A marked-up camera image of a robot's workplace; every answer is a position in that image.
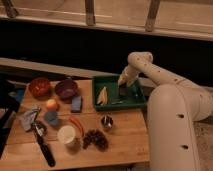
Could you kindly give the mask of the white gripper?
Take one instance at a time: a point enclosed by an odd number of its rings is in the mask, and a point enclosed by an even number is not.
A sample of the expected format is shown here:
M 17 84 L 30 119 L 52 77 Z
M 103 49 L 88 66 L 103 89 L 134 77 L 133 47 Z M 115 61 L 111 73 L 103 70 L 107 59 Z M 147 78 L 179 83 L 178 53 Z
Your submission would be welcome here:
M 134 67 L 128 65 L 124 68 L 123 74 L 119 76 L 118 85 L 121 86 L 128 81 L 127 86 L 130 87 L 134 84 L 138 76 L 139 71 L 136 70 Z

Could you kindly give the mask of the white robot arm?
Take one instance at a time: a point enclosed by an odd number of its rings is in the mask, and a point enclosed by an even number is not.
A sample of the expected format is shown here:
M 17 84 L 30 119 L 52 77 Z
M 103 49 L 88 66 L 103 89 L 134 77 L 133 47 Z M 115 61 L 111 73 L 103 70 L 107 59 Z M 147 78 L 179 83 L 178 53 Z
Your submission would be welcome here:
M 193 123 L 213 114 L 213 95 L 153 63 L 150 52 L 132 52 L 118 79 L 132 85 L 139 74 L 156 84 L 147 103 L 150 171 L 201 171 Z

